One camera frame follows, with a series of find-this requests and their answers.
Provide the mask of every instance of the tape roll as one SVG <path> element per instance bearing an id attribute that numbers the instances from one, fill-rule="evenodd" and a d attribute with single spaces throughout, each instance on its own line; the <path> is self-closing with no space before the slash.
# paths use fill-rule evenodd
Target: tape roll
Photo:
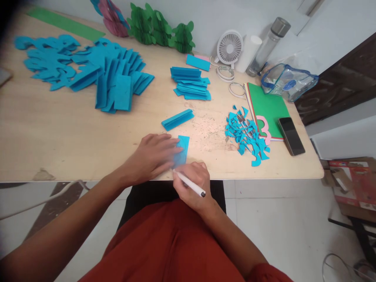
<path id="1" fill-rule="evenodd" d="M 218 77 L 227 83 L 231 83 L 235 79 L 235 73 L 232 68 L 226 65 L 221 65 L 217 68 Z"/>
<path id="2" fill-rule="evenodd" d="M 238 98 L 244 98 L 246 95 L 244 86 L 237 82 L 230 83 L 228 85 L 228 90 L 232 95 Z"/>

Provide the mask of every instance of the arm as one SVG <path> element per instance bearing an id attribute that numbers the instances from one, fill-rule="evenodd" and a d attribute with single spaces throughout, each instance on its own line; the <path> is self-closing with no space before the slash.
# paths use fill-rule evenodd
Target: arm
<path id="1" fill-rule="evenodd" d="M 227 217 L 212 198 L 210 175 L 206 165 L 193 162 L 180 166 L 176 170 L 184 173 L 191 181 L 207 192 L 204 198 L 198 196 L 192 189 L 184 186 L 179 177 L 174 174 L 174 188 L 179 197 L 201 216 L 242 276 L 247 278 L 256 265 L 267 263 L 260 250 Z"/>
<path id="2" fill-rule="evenodd" d="M 9 281 L 54 281 L 124 188 L 157 177 L 174 163 L 178 139 L 145 136 L 136 152 L 83 197 L 1 260 Z"/>

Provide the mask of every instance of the tiled floor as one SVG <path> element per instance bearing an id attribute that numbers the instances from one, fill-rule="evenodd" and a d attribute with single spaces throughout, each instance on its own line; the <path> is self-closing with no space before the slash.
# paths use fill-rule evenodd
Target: tiled floor
<path id="1" fill-rule="evenodd" d="M 0 214 L 49 197 L 55 183 L 0 189 Z M 321 264 L 334 252 L 353 264 L 363 257 L 352 231 L 327 221 L 345 221 L 330 188 L 320 180 L 225 181 L 227 214 L 267 260 L 294 281 L 322 281 Z M 130 189 L 114 201 L 56 281 L 76 281 L 90 270 L 115 234 Z M 2 257 L 22 243 L 43 206 L 0 221 Z"/>

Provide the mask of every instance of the clear plastic bag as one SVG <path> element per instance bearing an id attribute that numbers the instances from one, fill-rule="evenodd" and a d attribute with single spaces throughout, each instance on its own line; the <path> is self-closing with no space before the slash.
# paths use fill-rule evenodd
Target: clear plastic bag
<path id="1" fill-rule="evenodd" d="M 281 95 L 289 102 L 295 102 L 317 82 L 317 75 L 280 63 L 262 75 L 261 87 L 265 94 Z"/>

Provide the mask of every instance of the glass bottle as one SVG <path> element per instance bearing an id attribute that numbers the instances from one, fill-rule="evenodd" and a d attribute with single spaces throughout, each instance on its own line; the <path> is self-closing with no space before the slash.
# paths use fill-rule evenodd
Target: glass bottle
<path id="1" fill-rule="evenodd" d="M 261 71 L 279 40 L 286 35 L 290 28 L 291 25 L 283 18 L 278 17 L 275 19 L 266 38 L 246 70 L 249 76 L 255 77 Z"/>

